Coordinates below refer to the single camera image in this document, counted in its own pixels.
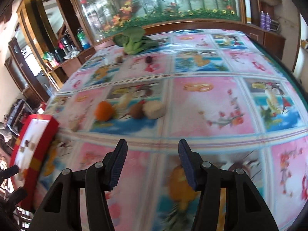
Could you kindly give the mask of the red white shallow box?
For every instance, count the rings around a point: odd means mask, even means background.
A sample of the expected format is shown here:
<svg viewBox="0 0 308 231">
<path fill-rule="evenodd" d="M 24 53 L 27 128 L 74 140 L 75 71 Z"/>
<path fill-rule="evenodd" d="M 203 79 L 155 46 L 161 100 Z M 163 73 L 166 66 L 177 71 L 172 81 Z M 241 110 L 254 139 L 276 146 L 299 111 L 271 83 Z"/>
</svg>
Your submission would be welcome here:
<svg viewBox="0 0 308 231">
<path fill-rule="evenodd" d="M 50 144 L 59 128 L 58 121 L 51 115 L 32 114 L 25 121 L 10 158 L 10 166 L 17 165 L 19 172 L 11 178 L 13 187 L 26 190 L 27 196 L 18 204 L 30 211 L 33 207 L 34 192 L 42 163 Z M 33 142 L 33 151 L 25 146 L 25 141 Z"/>
</svg>

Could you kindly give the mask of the orange tangerine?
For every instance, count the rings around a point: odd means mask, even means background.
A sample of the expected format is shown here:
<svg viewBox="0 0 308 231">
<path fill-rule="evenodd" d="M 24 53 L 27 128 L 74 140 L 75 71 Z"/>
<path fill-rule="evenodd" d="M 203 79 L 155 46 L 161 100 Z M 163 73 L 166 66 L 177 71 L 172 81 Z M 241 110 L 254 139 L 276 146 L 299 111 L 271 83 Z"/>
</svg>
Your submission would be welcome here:
<svg viewBox="0 0 308 231">
<path fill-rule="evenodd" d="M 109 121 L 115 115 L 115 109 L 107 101 L 101 101 L 94 112 L 97 121 Z"/>
</svg>

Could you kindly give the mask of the brown kiwi fruit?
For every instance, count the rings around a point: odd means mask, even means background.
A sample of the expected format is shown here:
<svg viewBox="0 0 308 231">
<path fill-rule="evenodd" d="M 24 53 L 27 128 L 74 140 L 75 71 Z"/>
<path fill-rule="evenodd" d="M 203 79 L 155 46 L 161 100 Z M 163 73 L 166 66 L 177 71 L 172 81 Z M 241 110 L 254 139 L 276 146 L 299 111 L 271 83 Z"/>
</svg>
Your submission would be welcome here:
<svg viewBox="0 0 308 231">
<path fill-rule="evenodd" d="M 132 118 L 134 119 L 141 119 L 143 118 L 144 111 L 143 111 L 143 105 L 141 103 L 136 103 L 130 107 L 129 114 L 131 115 Z"/>
</svg>

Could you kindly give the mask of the colourful fruit print tablecloth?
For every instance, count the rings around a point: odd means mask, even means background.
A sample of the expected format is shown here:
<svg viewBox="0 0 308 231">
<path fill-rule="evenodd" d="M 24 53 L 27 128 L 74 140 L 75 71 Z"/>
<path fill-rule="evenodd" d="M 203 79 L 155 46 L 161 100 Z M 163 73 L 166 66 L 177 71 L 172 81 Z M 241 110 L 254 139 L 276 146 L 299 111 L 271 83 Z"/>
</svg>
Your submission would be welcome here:
<svg viewBox="0 0 308 231">
<path fill-rule="evenodd" d="M 155 34 L 138 55 L 102 48 L 65 82 L 46 114 L 59 122 L 34 193 L 37 209 L 59 175 L 86 169 L 128 143 L 118 185 L 106 193 L 116 230 L 189 230 L 199 193 L 177 152 L 185 139 L 219 169 L 243 169 L 289 230 L 307 202 L 307 93 L 244 33 L 186 30 Z M 116 58 L 122 56 L 123 62 Z M 147 56 L 152 63 L 147 64 Z M 136 103 L 160 101 L 165 115 L 134 119 Z M 95 109 L 107 101 L 109 121 Z M 79 120 L 72 132 L 69 121 Z"/>
</svg>

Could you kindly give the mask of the wooden low cabinet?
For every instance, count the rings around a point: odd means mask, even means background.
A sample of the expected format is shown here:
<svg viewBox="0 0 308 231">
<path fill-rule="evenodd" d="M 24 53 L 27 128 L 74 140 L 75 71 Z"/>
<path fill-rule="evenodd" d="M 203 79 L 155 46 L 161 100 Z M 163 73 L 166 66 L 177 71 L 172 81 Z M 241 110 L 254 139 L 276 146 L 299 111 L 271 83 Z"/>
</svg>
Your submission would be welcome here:
<svg viewBox="0 0 308 231">
<path fill-rule="evenodd" d="M 87 60 L 89 60 L 96 53 L 92 46 L 89 49 L 81 51 L 73 59 L 67 59 L 63 63 L 50 71 L 47 71 L 48 78 L 51 78 L 54 87 L 59 90 L 62 88 L 68 78 L 76 72 Z"/>
</svg>

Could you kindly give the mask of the small brown longan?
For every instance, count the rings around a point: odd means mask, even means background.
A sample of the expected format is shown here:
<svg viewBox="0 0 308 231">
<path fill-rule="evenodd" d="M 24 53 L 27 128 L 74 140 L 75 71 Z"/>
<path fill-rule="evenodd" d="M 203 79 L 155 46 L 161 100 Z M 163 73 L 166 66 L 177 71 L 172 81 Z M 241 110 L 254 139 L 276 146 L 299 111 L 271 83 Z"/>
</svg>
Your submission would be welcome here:
<svg viewBox="0 0 308 231">
<path fill-rule="evenodd" d="M 116 58 L 116 62 L 117 62 L 117 63 L 122 63 L 122 62 L 123 62 L 122 56 L 118 56 L 118 57 Z"/>
</svg>

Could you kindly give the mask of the green label water bottle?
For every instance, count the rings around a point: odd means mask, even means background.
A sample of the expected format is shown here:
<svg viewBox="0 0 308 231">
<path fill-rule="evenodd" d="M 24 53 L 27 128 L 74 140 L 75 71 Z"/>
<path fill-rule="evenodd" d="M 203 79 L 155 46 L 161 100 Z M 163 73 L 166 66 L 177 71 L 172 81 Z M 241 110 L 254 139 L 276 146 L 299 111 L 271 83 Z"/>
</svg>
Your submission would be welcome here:
<svg viewBox="0 0 308 231">
<path fill-rule="evenodd" d="M 82 27 L 78 28 L 77 30 L 77 38 L 79 42 L 81 43 L 81 46 L 83 49 L 89 49 L 91 47 L 89 40 L 86 34 L 84 33 Z"/>
</svg>

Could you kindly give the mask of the black thermos pot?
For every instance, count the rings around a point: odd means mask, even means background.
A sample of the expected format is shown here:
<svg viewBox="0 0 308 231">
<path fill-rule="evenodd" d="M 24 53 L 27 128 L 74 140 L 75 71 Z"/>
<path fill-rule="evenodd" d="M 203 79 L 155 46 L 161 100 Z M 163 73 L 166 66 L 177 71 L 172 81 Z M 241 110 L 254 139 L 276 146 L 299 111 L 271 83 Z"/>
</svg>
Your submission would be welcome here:
<svg viewBox="0 0 308 231">
<path fill-rule="evenodd" d="M 66 34 L 61 37 L 59 47 L 65 52 L 65 54 L 68 54 L 72 51 L 69 37 Z"/>
</svg>

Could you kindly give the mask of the far dark jujube date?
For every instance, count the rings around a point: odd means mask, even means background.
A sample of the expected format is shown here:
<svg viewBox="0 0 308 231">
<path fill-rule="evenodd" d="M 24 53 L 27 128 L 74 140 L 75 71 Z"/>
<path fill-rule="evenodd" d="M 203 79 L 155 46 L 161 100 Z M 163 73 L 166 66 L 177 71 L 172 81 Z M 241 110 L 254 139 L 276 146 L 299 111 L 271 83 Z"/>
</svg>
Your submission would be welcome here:
<svg viewBox="0 0 308 231">
<path fill-rule="evenodd" d="M 151 64 L 152 63 L 152 57 L 151 56 L 147 56 L 145 59 L 147 64 Z"/>
</svg>

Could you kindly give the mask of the green bok choy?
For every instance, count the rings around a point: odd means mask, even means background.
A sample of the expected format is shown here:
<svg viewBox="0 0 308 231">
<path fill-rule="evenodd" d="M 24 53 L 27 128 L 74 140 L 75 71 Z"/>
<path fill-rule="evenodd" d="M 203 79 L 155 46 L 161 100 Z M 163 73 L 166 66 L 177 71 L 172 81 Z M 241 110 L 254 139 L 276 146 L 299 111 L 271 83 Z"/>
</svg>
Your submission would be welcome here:
<svg viewBox="0 0 308 231">
<path fill-rule="evenodd" d="M 135 55 L 142 51 L 156 48 L 158 42 L 145 36 L 146 31 L 142 27 L 131 26 L 126 28 L 121 34 L 113 37 L 115 45 L 123 48 L 128 55 Z"/>
</svg>

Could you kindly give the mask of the purple spray bottle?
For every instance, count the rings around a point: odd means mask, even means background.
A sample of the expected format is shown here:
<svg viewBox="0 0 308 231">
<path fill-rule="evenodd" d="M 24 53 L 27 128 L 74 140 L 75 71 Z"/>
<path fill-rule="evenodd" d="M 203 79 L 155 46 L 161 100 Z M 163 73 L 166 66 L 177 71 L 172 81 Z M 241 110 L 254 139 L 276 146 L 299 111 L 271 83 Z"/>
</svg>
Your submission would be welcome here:
<svg viewBox="0 0 308 231">
<path fill-rule="evenodd" d="M 259 26 L 262 29 L 265 29 L 265 13 L 262 10 L 259 15 Z"/>
<path fill-rule="evenodd" d="M 266 13 L 265 14 L 265 30 L 270 31 L 270 27 L 271 27 L 271 16 L 269 15 L 269 13 Z"/>
</svg>

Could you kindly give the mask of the flower bamboo glass screen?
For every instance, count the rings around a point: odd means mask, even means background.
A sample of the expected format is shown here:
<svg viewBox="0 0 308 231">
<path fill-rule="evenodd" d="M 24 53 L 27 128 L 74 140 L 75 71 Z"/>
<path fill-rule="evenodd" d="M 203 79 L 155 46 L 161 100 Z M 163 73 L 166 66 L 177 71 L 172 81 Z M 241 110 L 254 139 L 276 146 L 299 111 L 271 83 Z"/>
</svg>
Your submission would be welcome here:
<svg viewBox="0 0 308 231">
<path fill-rule="evenodd" d="M 191 18 L 242 21 L 243 0 L 71 0 L 93 43 L 133 25 Z"/>
</svg>

